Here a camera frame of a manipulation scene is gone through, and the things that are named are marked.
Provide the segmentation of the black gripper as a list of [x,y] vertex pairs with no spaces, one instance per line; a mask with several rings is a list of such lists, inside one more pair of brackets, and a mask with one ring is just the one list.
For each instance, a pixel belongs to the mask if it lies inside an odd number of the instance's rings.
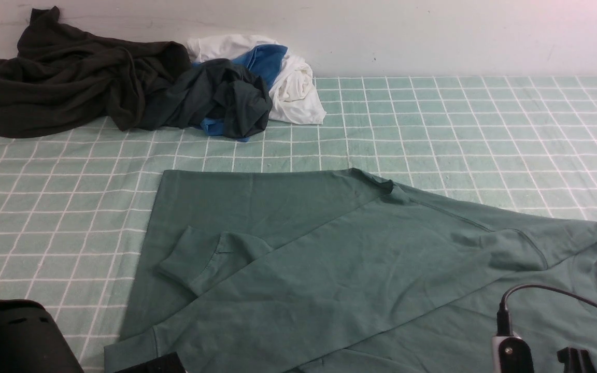
[[185,373],[186,370],[181,360],[175,352],[160,356],[147,361],[117,371],[117,373]]

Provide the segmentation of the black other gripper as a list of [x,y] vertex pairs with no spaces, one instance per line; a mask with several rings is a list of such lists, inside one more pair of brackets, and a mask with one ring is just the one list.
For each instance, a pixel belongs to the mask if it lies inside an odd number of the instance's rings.
[[557,352],[557,359],[564,373],[597,373],[597,369],[586,349],[566,347]]

